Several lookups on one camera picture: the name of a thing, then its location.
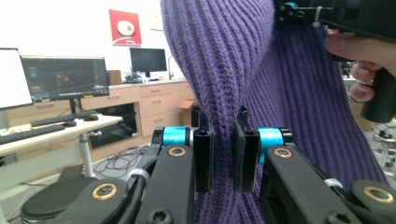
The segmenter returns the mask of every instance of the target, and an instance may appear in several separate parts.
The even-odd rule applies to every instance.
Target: brown box
[[[353,118],[358,123],[361,130],[364,132],[370,132],[374,127],[374,123],[370,120],[364,119],[361,116],[361,109],[363,108],[363,104],[358,102],[349,102],[349,107],[352,112]]]
[[[177,105],[178,108],[182,109],[183,125],[191,126],[191,109],[195,105],[194,100],[183,100]]]
[[[120,70],[108,70],[108,79],[110,80],[110,86],[121,85],[121,71]]]

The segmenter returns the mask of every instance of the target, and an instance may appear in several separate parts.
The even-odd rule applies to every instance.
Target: wall
[[[99,56],[107,70],[130,71],[128,47],[112,46],[109,9],[139,15],[142,48],[165,49],[160,0],[13,0],[0,2],[0,48],[18,48],[21,55]],[[182,77],[171,64],[176,77]],[[168,72],[152,73],[168,79]]]

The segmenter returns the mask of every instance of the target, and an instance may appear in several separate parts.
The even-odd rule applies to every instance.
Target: poster
[[[110,9],[109,14],[113,45],[142,45],[139,18],[136,13]]]

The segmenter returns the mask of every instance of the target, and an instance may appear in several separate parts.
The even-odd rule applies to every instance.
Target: office desk
[[[42,175],[51,170],[70,164],[74,161],[79,161],[81,158],[84,161],[84,168],[86,176],[94,176],[92,170],[91,154],[86,133],[112,125],[122,120],[121,117],[112,116],[98,116],[99,120],[84,121],[82,119],[76,120],[77,126],[66,128],[55,133],[47,133],[36,137],[23,139],[21,141],[12,142],[0,145],[0,156],[11,153],[16,153],[36,147],[40,144],[47,144],[56,139],[62,139],[70,135],[79,135],[79,144],[62,147],[56,150],[49,151],[42,155],[30,158],[25,161],[17,161],[6,166],[0,167],[0,190],[13,187],[25,180]],[[30,125],[22,125],[13,127],[12,129],[26,130]],[[6,223],[4,214],[0,204],[0,223]]]

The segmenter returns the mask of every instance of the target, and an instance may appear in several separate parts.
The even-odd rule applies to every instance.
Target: monitor screen
[[[33,101],[109,95],[105,58],[22,56]]]
[[[130,48],[133,71],[162,72],[166,69],[165,49]]]
[[[0,109],[33,103],[17,49],[0,49],[0,95]]]

